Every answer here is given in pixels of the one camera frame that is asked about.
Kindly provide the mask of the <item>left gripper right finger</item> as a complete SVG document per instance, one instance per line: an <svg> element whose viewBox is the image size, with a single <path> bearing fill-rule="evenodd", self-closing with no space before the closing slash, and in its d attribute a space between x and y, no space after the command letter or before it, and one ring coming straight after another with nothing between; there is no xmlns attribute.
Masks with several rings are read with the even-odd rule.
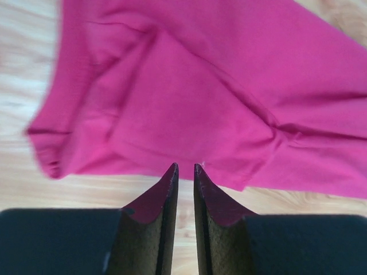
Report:
<svg viewBox="0 0 367 275"><path fill-rule="evenodd" d="M194 167L200 274L365 274L366 218L260 215Z"/></svg>

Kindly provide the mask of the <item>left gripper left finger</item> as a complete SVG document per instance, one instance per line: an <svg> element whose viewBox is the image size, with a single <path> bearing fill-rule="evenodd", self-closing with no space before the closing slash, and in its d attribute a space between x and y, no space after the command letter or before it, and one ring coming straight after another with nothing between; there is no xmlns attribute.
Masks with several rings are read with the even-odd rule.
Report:
<svg viewBox="0 0 367 275"><path fill-rule="evenodd" d="M1 211L2 274L170 274L178 166L119 209Z"/></svg>

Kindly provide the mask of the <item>magenta t shirt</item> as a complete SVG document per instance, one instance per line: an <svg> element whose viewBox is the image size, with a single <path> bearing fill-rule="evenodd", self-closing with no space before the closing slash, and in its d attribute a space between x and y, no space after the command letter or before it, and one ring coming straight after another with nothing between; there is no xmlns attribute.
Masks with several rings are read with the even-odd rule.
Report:
<svg viewBox="0 0 367 275"><path fill-rule="evenodd" d="M64 1L44 173L366 198L366 49L295 1Z"/></svg>

